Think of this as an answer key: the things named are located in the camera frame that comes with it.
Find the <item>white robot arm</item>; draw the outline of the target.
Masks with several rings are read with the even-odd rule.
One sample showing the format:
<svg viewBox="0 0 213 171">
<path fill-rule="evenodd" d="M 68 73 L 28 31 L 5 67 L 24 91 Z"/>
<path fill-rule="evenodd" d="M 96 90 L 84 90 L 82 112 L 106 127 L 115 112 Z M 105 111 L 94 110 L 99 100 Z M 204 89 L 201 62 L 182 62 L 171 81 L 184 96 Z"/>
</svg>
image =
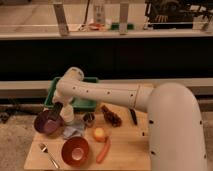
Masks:
<svg viewBox="0 0 213 171">
<path fill-rule="evenodd" d="M 77 67 L 56 84 L 53 101 L 68 105 L 75 97 L 102 101 L 148 114 L 152 171 L 208 171 L 202 115 L 194 94 L 179 83 L 89 83 Z"/>
</svg>

